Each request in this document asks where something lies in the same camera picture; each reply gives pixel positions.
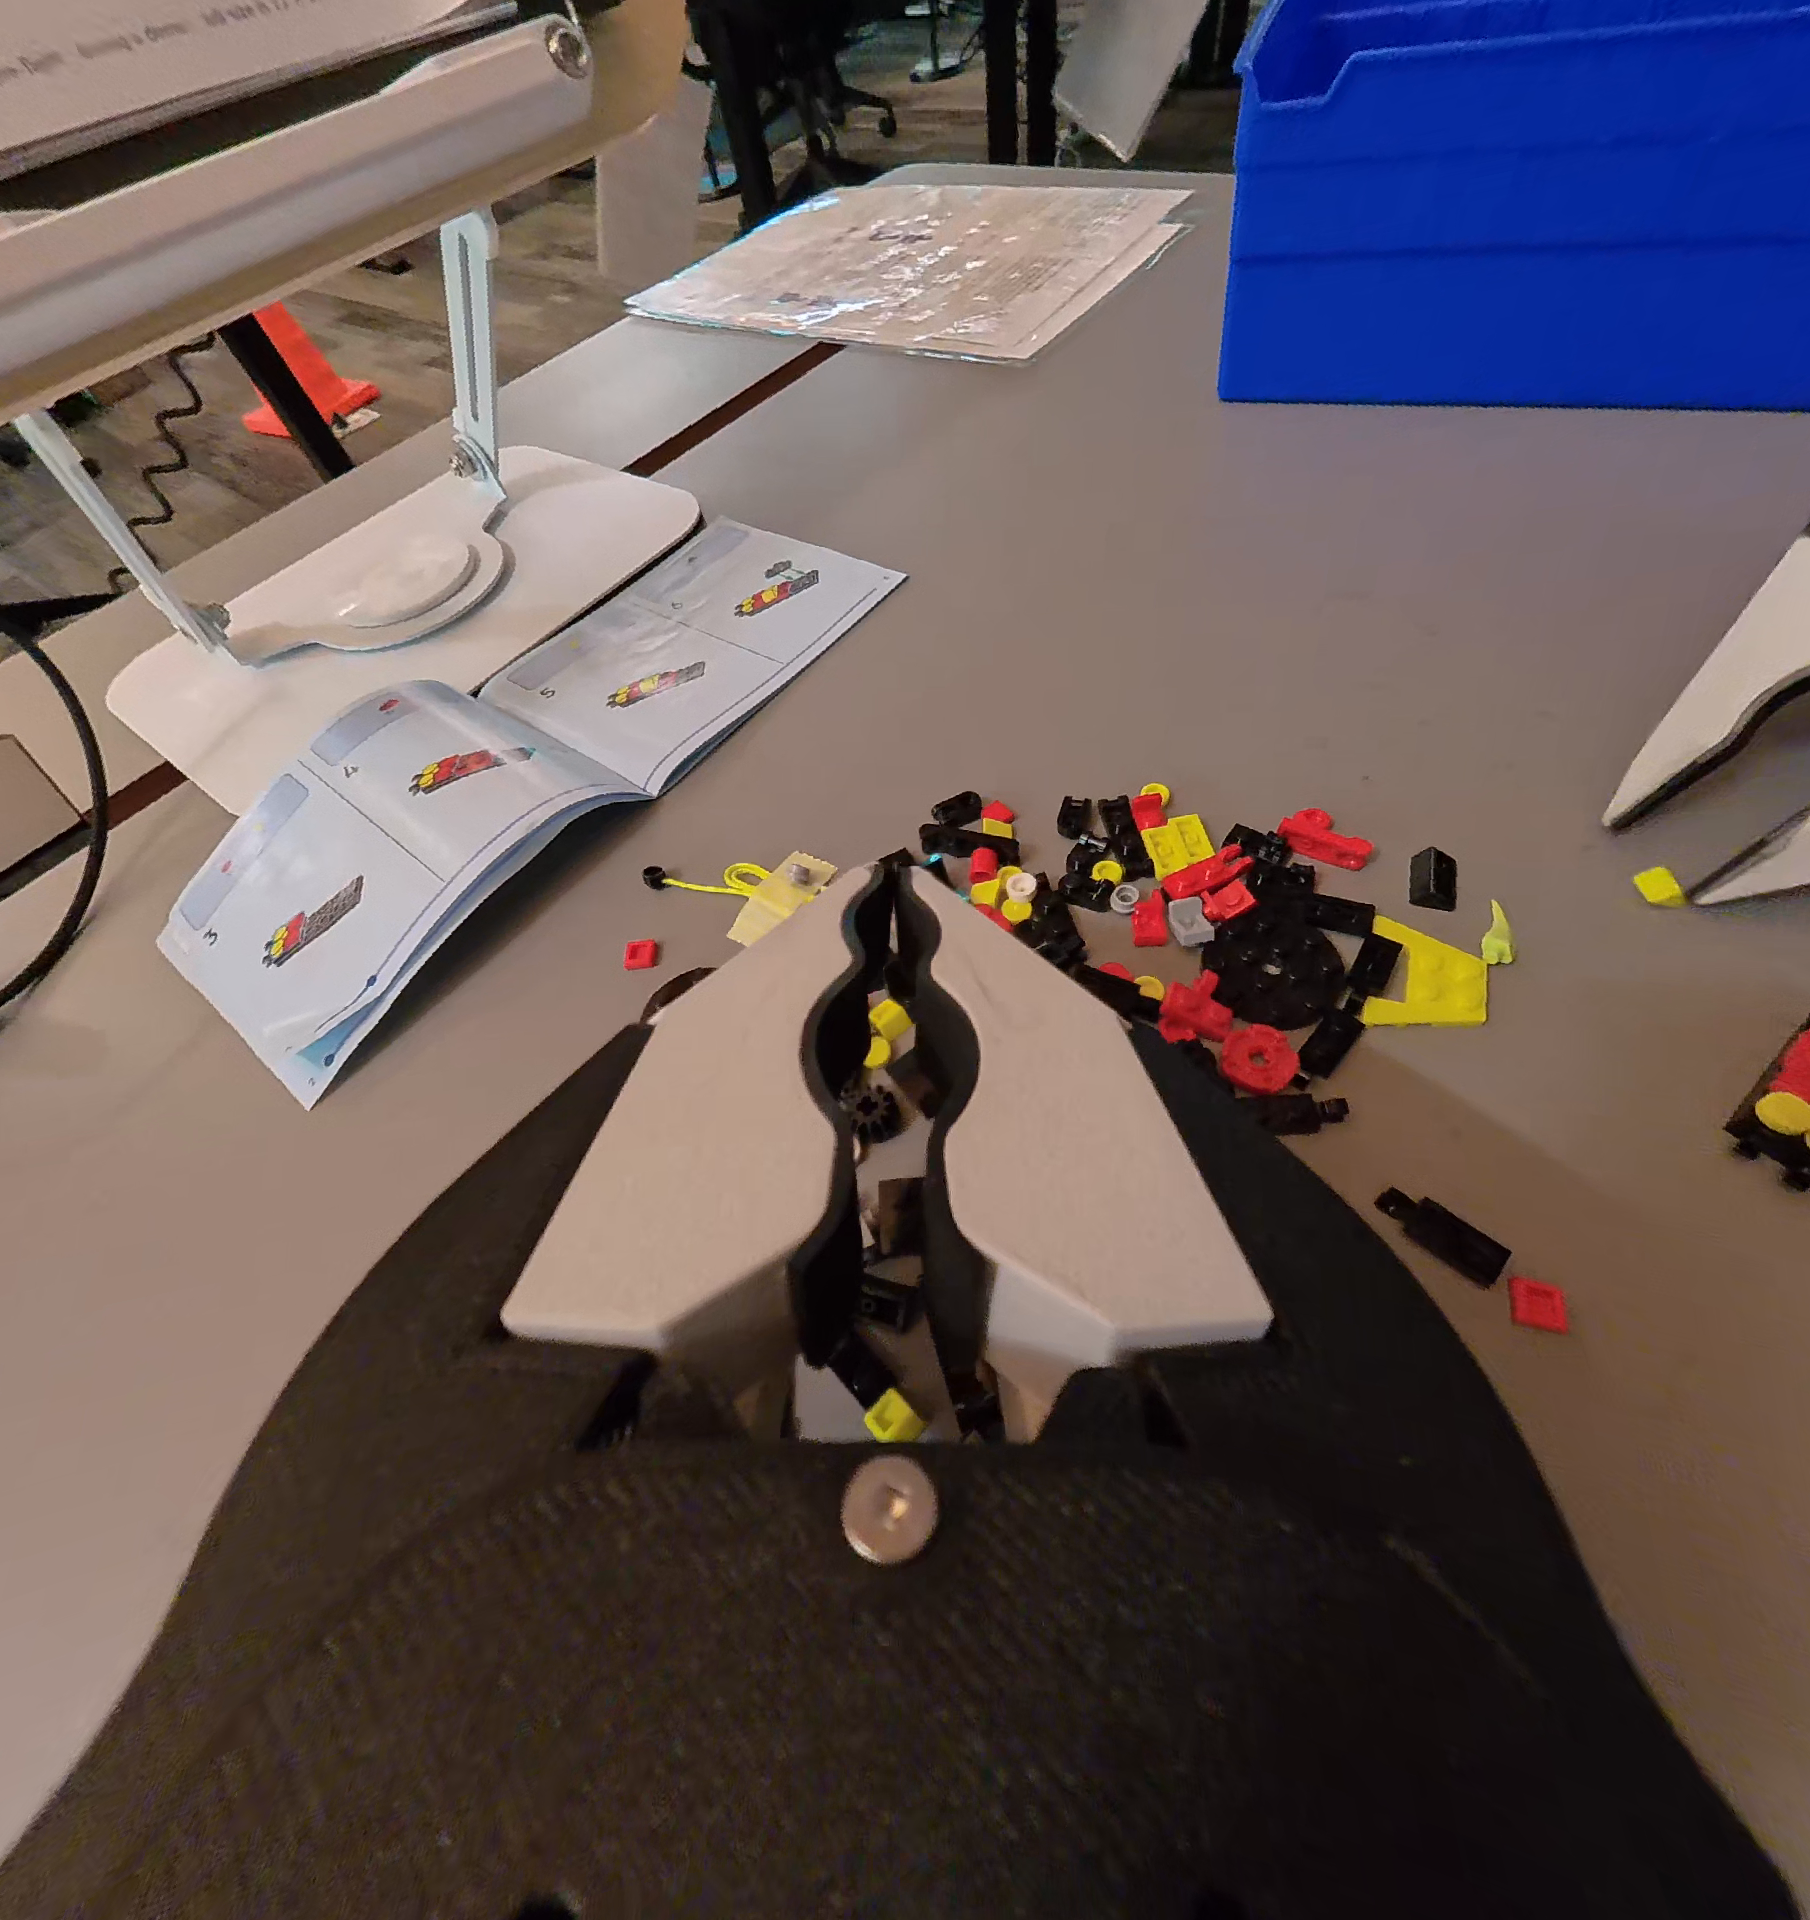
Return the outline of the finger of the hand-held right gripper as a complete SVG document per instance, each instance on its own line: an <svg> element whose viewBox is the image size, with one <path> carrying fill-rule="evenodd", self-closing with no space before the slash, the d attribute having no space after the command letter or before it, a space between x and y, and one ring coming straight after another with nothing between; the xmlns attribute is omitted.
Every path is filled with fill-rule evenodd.
<svg viewBox="0 0 1810 1920"><path fill-rule="evenodd" d="M1700 878L1687 901L1721 906L1810 889L1810 807L1778 821Z"/></svg>
<svg viewBox="0 0 1810 1920"><path fill-rule="evenodd" d="M1739 610L1619 778L1601 815L1628 830L1739 754L1810 693L1810 525Z"/></svg>

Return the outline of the black office chair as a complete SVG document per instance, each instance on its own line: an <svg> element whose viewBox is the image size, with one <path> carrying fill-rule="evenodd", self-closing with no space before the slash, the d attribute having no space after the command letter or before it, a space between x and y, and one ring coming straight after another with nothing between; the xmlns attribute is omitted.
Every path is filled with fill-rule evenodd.
<svg viewBox="0 0 1810 1920"><path fill-rule="evenodd" d="M845 83L837 59L869 26L901 18L903 3L688 3L683 9L714 89L743 230L822 189L869 184L883 173L882 164L847 158L837 131L849 109L873 109L880 136L892 137L892 105ZM797 117L802 153L793 179L775 185L769 128L786 110Z"/></svg>

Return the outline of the clear plastic document sleeve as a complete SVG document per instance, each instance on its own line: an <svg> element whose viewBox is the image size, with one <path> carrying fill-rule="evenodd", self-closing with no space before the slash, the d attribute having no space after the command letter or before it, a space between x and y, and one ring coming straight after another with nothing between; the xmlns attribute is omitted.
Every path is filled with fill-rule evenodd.
<svg viewBox="0 0 1810 1920"><path fill-rule="evenodd" d="M633 316L1024 363L1150 264L1188 191L868 184L822 193L631 293Z"/></svg>

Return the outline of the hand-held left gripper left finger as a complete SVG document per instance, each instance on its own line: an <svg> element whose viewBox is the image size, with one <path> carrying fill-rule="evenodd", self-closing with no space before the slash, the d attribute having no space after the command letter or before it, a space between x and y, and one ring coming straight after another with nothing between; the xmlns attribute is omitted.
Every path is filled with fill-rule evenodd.
<svg viewBox="0 0 1810 1920"><path fill-rule="evenodd" d="M503 1307L512 1338L653 1357L780 1435L797 1360L836 1350L864 1282L842 1092L894 881L891 861L847 870L642 1033Z"/></svg>

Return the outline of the pile of lego pieces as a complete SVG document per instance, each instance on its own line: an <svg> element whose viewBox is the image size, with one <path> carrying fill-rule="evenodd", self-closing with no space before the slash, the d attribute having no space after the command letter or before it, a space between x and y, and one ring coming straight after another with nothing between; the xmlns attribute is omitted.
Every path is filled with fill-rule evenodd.
<svg viewBox="0 0 1810 1920"><path fill-rule="evenodd" d="M1319 889L1302 855L1344 865L1372 855L1369 843L1332 833L1327 814L1295 814L1275 833L1234 825L1214 844L1197 815L1170 815L1167 805L1163 787L1065 797L1065 861L1048 875L1025 857L1016 812L964 788L920 821L918 847L883 858L896 865L892 951L869 990L869 1049L842 1107L858 1154L918 1125L925 1163L920 1177L872 1186L858 1327L828 1360L873 1439L904 1443L948 1423L969 1444L999 1444L1009 1431L991 1369L951 1366L953 1338L938 1333L941 1280L956 1277L956 1258L925 1224L941 1079L918 1041L901 957L909 874L941 881L1150 1034L1139 1043L1147 1072L1250 1265L1224 1200L1225 1159L1250 1139L1315 1134L1347 1118L1321 1085L1368 1027L1396 1013L1383 997L1393 973L1407 964L1412 984L1433 990L1437 964L1453 964L1468 992L1459 1020L1483 1018L1485 966L1474 954L1420 952L1409 927Z"/></svg>

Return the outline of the lego instruction booklet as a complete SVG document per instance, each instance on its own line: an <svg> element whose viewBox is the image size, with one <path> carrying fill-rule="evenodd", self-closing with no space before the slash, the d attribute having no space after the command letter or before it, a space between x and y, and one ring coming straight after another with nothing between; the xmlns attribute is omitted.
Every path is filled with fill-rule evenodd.
<svg viewBox="0 0 1810 1920"><path fill-rule="evenodd" d="M480 690L370 690L222 833L158 951L311 1110L473 908L574 821L661 797L903 580L718 519Z"/></svg>

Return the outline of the blue plastic bin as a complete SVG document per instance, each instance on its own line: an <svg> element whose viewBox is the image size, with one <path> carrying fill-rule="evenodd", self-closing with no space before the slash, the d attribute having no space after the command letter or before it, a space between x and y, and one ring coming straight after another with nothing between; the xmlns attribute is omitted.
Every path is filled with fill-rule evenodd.
<svg viewBox="0 0 1810 1920"><path fill-rule="evenodd" d="M1810 413L1810 3L1269 4L1224 400Z"/></svg>

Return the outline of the printed paper sheet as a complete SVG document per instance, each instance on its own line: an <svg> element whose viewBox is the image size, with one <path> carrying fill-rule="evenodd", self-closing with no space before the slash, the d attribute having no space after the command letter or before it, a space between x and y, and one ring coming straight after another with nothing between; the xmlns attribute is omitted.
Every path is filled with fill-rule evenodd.
<svg viewBox="0 0 1810 1920"><path fill-rule="evenodd" d="M0 179L496 20L517 4L0 3Z"/></svg>

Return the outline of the white document stand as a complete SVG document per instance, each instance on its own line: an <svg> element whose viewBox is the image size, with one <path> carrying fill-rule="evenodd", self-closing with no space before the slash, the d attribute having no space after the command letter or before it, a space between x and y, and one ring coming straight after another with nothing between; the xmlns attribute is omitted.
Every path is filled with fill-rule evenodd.
<svg viewBox="0 0 1810 1920"><path fill-rule="evenodd" d="M489 327L492 207L651 123L682 44L673 4L517 4L0 179L0 423L133 576L129 638L72 673L113 774L166 761L240 814L353 697L475 687L695 530L688 492L504 428ZM360 519L329 507L251 587L158 568L54 400L431 230L454 372L437 471Z"/></svg>

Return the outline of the orange traffic cone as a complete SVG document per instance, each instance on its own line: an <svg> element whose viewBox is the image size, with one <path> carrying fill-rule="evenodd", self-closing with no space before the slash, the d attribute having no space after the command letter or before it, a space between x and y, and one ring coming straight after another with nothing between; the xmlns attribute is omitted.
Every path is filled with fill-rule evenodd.
<svg viewBox="0 0 1810 1920"><path fill-rule="evenodd" d="M249 316L258 322L267 341L279 352L305 399L328 428L344 433L376 420L381 387L369 379L340 374L284 302L271 302Z"/></svg>

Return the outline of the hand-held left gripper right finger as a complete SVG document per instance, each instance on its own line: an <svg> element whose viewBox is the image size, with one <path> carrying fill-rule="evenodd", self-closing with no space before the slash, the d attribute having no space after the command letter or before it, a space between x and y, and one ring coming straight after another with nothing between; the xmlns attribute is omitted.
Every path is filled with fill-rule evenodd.
<svg viewBox="0 0 1810 1920"><path fill-rule="evenodd" d="M1274 1307L1147 1072L1150 1034L918 872L901 957L941 1079L938 1333L951 1366L991 1369L1014 1441L1078 1374L1262 1341Z"/></svg>

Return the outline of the white panel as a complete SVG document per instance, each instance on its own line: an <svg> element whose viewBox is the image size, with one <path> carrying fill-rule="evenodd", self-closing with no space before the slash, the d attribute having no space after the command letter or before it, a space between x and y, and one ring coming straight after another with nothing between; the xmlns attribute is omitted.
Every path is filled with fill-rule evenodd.
<svg viewBox="0 0 1810 1920"><path fill-rule="evenodd" d="M1131 162L1202 15L1205 3L1085 3L1053 91L1062 131Z"/></svg>

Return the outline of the long black lego piece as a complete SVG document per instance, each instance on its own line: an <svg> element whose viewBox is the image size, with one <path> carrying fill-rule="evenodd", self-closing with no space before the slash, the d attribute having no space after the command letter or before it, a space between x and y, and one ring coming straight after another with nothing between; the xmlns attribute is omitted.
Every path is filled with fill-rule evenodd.
<svg viewBox="0 0 1810 1920"><path fill-rule="evenodd" d="M1389 1186L1376 1195L1372 1204L1403 1233L1407 1242L1437 1258L1470 1284L1490 1289L1503 1277L1511 1251L1434 1199L1413 1199Z"/></svg>

